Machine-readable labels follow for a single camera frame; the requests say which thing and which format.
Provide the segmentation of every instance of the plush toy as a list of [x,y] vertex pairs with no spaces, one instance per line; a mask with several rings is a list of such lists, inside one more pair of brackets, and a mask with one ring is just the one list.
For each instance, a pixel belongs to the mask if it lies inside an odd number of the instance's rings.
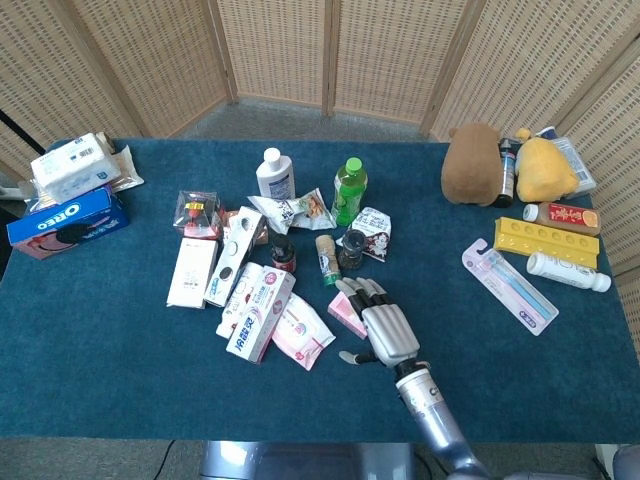
[[451,145],[442,165],[442,193],[451,203],[490,205],[502,189],[500,132],[484,123],[449,130]]
[[578,177],[553,142],[531,138],[526,128],[518,130],[516,138],[522,142],[516,160],[516,190],[520,200],[553,202],[578,188]]

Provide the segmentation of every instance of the white plastic bottle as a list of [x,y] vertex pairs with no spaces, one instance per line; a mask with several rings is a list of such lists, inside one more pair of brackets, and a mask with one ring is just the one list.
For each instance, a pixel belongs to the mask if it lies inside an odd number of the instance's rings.
[[591,288],[596,292],[606,292],[611,286],[611,277],[597,273],[575,263],[536,252],[527,261],[527,272],[532,275],[566,283],[578,288]]
[[280,155],[277,148],[264,151],[264,162],[256,170],[260,196],[274,200],[296,198],[296,186],[293,178],[291,159]]

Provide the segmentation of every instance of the yellow plastic tray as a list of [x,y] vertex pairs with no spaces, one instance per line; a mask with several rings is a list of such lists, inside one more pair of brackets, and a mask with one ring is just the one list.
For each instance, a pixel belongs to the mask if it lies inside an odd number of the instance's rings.
[[600,242],[586,235],[500,217],[496,220],[493,248],[521,255],[542,252],[578,265],[597,268]]

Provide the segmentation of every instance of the yellow plush toy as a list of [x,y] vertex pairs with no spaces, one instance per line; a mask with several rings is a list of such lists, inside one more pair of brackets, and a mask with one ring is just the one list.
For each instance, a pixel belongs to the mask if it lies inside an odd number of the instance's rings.
[[521,128],[516,138],[522,142],[516,161],[516,190],[523,202],[553,202],[578,188],[578,177],[564,154],[546,138],[531,138]]

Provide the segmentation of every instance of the robotic hand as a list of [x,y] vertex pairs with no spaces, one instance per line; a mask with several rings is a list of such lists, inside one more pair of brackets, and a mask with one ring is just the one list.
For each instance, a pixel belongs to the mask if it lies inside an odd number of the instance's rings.
[[372,352],[357,355],[343,351],[340,357],[353,365],[380,361],[395,370],[396,388],[427,445],[435,455],[453,466],[450,479],[490,478],[485,466],[472,453],[431,378],[429,365],[416,360],[420,344],[400,307],[370,279],[343,278],[336,286],[362,318],[373,348]]

